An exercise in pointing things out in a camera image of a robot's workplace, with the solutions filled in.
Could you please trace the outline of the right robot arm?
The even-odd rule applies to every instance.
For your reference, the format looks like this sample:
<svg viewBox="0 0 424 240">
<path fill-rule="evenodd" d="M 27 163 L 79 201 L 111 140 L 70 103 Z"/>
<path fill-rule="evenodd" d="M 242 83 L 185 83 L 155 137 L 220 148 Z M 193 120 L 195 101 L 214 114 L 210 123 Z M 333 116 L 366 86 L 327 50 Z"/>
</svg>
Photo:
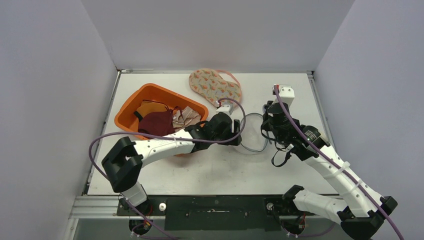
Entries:
<svg viewBox="0 0 424 240">
<path fill-rule="evenodd" d="M 282 207 L 290 215 L 298 211 L 319 215 L 341 226 L 354 240 L 370 240 L 397 207 L 391 196 L 382 196 L 364 183 L 336 153 L 325 135 L 312 125 L 300 124 L 285 114 L 277 101 L 264 105 L 261 130 L 272 132 L 272 141 L 284 147 L 284 161 L 292 155 L 317 171 L 339 194 L 331 198 L 293 185 L 283 196 Z"/>
</svg>

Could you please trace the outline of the dark red bra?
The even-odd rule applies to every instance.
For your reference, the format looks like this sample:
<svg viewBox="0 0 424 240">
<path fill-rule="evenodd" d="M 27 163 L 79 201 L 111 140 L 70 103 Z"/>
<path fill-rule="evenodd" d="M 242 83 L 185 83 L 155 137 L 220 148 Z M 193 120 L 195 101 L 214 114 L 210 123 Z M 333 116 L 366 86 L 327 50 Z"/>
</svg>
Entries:
<svg viewBox="0 0 424 240">
<path fill-rule="evenodd" d="M 165 111 L 155 111 L 142 117 L 138 123 L 137 131 L 139 133 L 166 136 L 176 132 L 173 125 L 173 116 L 176 109 L 167 109 Z"/>
</svg>

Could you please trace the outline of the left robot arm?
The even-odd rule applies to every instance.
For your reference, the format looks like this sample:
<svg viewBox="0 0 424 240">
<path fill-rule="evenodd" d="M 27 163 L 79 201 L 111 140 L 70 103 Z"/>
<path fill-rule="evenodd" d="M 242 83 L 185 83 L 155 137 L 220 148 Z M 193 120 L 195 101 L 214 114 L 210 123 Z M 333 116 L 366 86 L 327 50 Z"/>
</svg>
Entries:
<svg viewBox="0 0 424 240">
<path fill-rule="evenodd" d="M 215 114 L 209 121 L 189 125 L 175 133 L 148 140 L 119 139 L 101 165 L 115 193 L 122 194 L 136 215 L 149 210 L 150 200 L 139 183 L 141 169 L 175 155 L 208 149 L 212 144 L 238 146 L 242 137 L 241 122 L 225 113 Z"/>
</svg>

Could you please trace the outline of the floral padded bra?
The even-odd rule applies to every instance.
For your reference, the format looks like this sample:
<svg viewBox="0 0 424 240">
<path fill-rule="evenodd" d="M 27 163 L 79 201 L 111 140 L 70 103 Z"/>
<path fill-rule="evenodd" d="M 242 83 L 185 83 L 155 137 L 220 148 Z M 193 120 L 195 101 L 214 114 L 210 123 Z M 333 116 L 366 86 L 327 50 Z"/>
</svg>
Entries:
<svg viewBox="0 0 424 240">
<path fill-rule="evenodd" d="M 189 87 L 197 94 L 205 98 L 214 107 L 220 104 L 230 104 L 228 99 L 237 102 L 242 100 L 242 88 L 240 82 L 226 70 L 201 68 L 192 72 L 188 77 Z"/>
</svg>

